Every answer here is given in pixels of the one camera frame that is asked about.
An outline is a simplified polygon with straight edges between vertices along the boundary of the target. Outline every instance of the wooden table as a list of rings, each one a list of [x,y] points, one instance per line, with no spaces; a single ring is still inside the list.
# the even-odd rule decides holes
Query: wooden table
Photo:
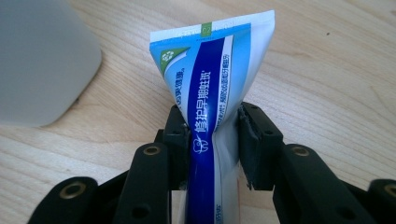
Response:
[[[274,9],[276,32],[247,102],[286,143],[313,148],[366,189],[396,178],[396,2],[71,1],[103,51],[79,101],[42,128],[0,127],[0,223],[26,223],[57,183],[99,184],[129,169],[174,104],[149,54],[149,32]],[[271,193],[240,179],[241,223],[277,223]]]

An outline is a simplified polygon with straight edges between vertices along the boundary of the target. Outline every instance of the light wood surface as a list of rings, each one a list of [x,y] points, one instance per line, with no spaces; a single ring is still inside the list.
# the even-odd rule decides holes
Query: light wood surface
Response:
[[[0,223],[26,223],[68,177],[99,184],[129,169],[174,103],[149,54],[149,32],[274,9],[276,32],[247,102],[286,143],[313,148],[366,189],[396,179],[396,1],[72,0],[103,64],[79,101],[42,128],[0,126]],[[241,223],[277,223],[271,193],[240,180]],[[174,200],[175,210],[178,200]]]

